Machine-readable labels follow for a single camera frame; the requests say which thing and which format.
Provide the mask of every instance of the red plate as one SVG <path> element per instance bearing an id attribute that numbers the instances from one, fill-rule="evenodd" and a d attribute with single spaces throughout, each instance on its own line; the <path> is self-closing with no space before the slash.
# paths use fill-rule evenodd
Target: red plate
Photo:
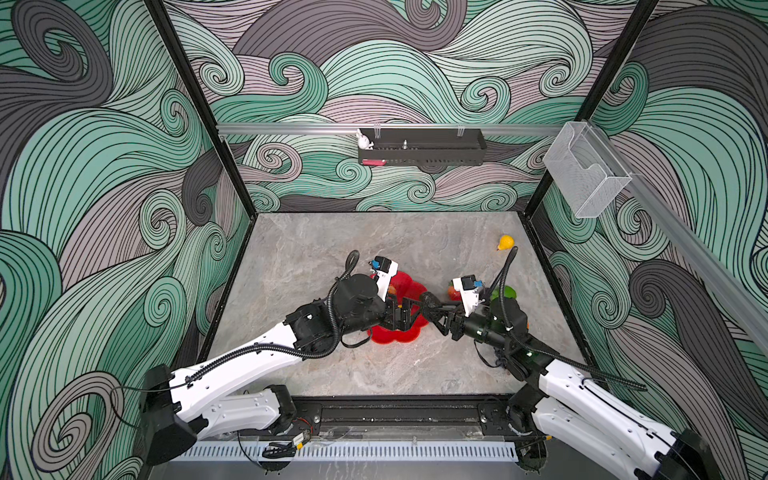
<path id="1" fill-rule="evenodd" d="M 403 298 L 418 300 L 422 293 L 427 291 L 426 287 L 421 283 L 414 282 L 410 275 L 403 272 L 398 272 L 397 275 L 392 277 L 389 281 L 389 285 L 395 287 L 398 303 L 402 303 Z M 411 309 L 411 313 L 418 309 L 419 307 L 414 305 Z M 387 330 L 381 326 L 374 326 L 372 328 L 373 335 L 371 336 L 371 340 L 382 345 L 392 342 L 412 342 L 419 336 L 422 327 L 426 326 L 428 323 L 426 318 L 419 315 L 419 318 L 413 323 L 413 327 L 407 332 L 401 332 L 399 330 L 393 332 L 392 330 Z"/>

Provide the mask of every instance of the clear plastic box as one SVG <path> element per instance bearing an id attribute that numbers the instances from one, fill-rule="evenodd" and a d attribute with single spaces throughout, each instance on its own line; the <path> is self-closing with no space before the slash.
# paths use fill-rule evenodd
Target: clear plastic box
<path id="1" fill-rule="evenodd" d="M 576 218 L 595 218 L 631 180 L 624 159 L 600 128 L 569 121 L 544 156 Z"/>

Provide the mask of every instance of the patterned wall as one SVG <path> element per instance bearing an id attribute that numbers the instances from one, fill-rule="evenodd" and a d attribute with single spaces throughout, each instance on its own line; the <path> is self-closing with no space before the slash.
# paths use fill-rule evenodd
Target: patterned wall
<path id="1" fill-rule="evenodd" d="M 652 19 L 594 119 L 768 308 L 768 5 L 712 3 Z M 619 395 L 765 478 L 768 360 L 643 206 L 577 220 L 552 188 L 535 224 L 600 367 L 650 387 Z"/>
<path id="2" fill-rule="evenodd" d="M 574 119 L 634 1 L 166 6 L 219 122 L 561 124 Z M 493 163 L 419 170 L 362 168 L 353 137 L 229 138 L 262 211 L 519 210 L 550 140 L 489 140 Z"/>
<path id="3" fill-rule="evenodd" d="M 123 478 L 248 219 L 142 0 L 0 3 L 3 478 Z"/>

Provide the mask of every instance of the marble surface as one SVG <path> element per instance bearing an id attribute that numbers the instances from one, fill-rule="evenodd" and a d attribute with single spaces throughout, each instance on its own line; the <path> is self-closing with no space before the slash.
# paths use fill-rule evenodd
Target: marble surface
<path id="1" fill-rule="evenodd" d="M 493 281 L 507 252 L 498 238 L 519 246 L 507 284 L 528 314 L 531 333 L 582 361 L 518 215 L 504 213 L 261 214 L 224 310 L 209 358 L 267 331 L 298 306 L 324 297 L 350 250 L 360 251 L 355 273 L 367 273 L 375 255 L 447 300 L 450 280 L 475 274 Z M 365 333 L 345 336 L 347 343 Z M 493 361 L 492 348 L 480 352 Z M 248 386 L 251 392 L 282 383 L 293 395 L 386 395 L 515 392 L 521 382 L 483 365 L 473 342 L 442 336 L 433 325 L 412 343 L 358 349 L 339 345 L 324 359 L 305 360 Z"/>

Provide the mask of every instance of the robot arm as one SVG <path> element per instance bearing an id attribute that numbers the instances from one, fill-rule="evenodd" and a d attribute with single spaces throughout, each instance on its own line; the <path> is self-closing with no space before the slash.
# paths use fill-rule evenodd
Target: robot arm
<path id="1" fill-rule="evenodd" d="M 227 395 L 261 376 L 301 362 L 306 358 L 303 354 L 313 358 L 326 355 L 344 333 L 374 325 L 407 330 L 421 314 L 443 335 L 451 333 L 453 340 L 469 336 L 493 346 L 499 362 L 526 382 L 507 408 L 510 425 L 520 435 L 552 435 L 626 480 L 719 478 L 713 456 L 698 435 L 673 432 L 602 389 L 582 368 L 573 366 L 579 364 L 560 357 L 530 335 L 528 317 L 515 299 L 497 297 L 481 302 L 481 298 L 490 298 L 488 292 L 474 276 L 464 276 L 453 280 L 462 294 L 460 303 L 442 303 L 427 292 L 418 302 L 404 299 L 400 306 L 388 293 L 397 263 L 376 257 L 371 266 L 372 277 L 350 276 L 348 265 L 348 273 L 342 275 L 328 298 L 300 306 L 284 322 L 228 353 L 173 372 L 166 366 L 147 372 L 147 392 L 141 399 L 147 463 L 166 462 L 185 452 L 198 438 L 223 432 L 286 431 L 296 408 L 285 386 Z M 416 313 L 411 312 L 414 304 L 420 306 Z M 329 311 L 335 312 L 333 318 Z M 334 335 L 334 323 L 338 336 Z"/>

